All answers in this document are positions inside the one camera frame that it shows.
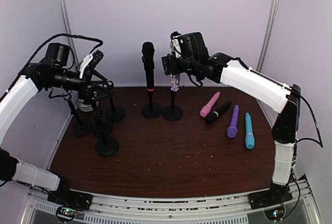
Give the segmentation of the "black stand of purple mic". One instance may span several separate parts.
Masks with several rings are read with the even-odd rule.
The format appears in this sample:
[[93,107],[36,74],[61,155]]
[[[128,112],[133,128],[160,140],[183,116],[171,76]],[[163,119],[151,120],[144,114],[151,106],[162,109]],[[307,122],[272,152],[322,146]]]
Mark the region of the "black stand of purple mic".
[[111,122],[118,122],[122,120],[126,113],[123,107],[114,104],[113,97],[109,97],[110,108],[105,111],[105,118]]

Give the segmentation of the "pink microphone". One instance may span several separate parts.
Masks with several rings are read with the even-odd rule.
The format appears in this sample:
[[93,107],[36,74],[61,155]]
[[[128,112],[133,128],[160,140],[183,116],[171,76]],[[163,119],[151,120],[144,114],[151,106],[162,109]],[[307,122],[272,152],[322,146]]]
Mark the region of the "pink microphone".
[[212,107],[215,105],[217,100],[220,97],[220,92],[216,92],[210,99],[209,101],[201,108],[200,110],[200,116],[205,118],[210,112]]

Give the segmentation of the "black stand of blue mic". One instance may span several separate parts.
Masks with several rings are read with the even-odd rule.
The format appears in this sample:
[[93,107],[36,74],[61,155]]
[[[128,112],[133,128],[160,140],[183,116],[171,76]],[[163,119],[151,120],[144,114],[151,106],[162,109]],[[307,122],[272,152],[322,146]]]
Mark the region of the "black stand of blue mic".
[[101,157],[111,157],[119,150],[119,142],[116,138],[101,134],[100,139],[95,145],[97,154]]

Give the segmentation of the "purple microphone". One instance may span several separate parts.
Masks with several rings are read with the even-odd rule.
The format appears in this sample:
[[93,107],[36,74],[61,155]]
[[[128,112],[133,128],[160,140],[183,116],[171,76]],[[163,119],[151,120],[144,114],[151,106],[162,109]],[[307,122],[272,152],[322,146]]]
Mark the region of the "purple microphone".
[[237,135],[237,124],[238,124],[238,116],[239,116],[239,106],[235,105],[233,108],[232,117],[230,120],[230,125],[227,129],[227,136],[229,138],[234,138]]

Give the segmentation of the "light blue microphone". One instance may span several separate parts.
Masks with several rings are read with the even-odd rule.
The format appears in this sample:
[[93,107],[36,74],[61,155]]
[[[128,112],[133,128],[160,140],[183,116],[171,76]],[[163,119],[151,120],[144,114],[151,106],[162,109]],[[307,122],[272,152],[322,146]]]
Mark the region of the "light blue microphone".
[[245,114],[245,145],[247,149],[253,149],[255,146],[255,138],[253,134],[252,119],[249,113]]

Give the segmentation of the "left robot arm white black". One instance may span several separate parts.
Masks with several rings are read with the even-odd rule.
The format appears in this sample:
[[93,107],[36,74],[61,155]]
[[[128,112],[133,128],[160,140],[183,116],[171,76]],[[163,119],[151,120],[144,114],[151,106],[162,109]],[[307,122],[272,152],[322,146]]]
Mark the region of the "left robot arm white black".
[[[76,91],[85,104],[93,104],[110,95],[102,85],[107,82],[92,80],[98,73],[95,67],[103,59],[100,50],[91,51],[80,65],[79,71],[67,70],[71,48],[61,43],[50,43],[45,57],[38,63],[29,63],[18,79],[1,97],[1,139],[4,139],[12,123],[26,104],[42,89],[61,88]],[[1,180],[17,181],[54,191],[54,196],[63,205],[70,205],[75,200],[73,191],[61,185],[63,179],[44,169],[35,167],[1,150]]]

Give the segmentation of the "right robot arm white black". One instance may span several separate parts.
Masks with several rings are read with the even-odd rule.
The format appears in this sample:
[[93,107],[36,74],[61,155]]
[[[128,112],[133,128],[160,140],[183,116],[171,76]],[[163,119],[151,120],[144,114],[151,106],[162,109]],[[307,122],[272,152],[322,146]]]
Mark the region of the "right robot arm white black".
[[224,53],[209,55],[202,34],[192,32],[170,35],[171,52],[162,57],[163,69],[171,80],[171,104],[163,109],[165,118],[175,118],[175,113],[182,114],[175,105],[179,90],[181,73],[195,76],[195,85],[202,86],[207,78],[215,83],[234,87],[270,106],[278,117],[272,128],[275,143],[274,171],[266,200],[277,204],[285,198],[287,186],[295,164],[295,151],[298,143],[300,102],[304,100],[298,85],[289,86],[271,79],[248,67],[240,58],[233,58]]

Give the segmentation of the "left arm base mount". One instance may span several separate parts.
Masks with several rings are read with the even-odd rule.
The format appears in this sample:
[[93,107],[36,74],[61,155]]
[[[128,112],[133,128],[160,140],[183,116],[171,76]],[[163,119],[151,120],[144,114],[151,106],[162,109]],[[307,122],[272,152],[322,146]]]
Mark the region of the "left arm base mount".
[[47,195],[49,202],[59,205],[56,208],[55,216],[58,221],[62,223],[68,223],[74,220],[83,211],[88,211],[93,199],[93,196],[89,193],[73,190],[70,190],[67,195],[57,191],[49,191]]

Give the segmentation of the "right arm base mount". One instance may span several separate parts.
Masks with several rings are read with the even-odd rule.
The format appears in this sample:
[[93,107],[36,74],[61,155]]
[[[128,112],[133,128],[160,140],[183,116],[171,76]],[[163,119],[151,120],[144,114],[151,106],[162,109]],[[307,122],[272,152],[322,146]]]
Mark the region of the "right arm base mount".
[[293,199],[291,193],[272,192],[265,190],[250,193],[248,200],[252,210],[263,209],[269,221],[281,221],[286,216],[285,203]]

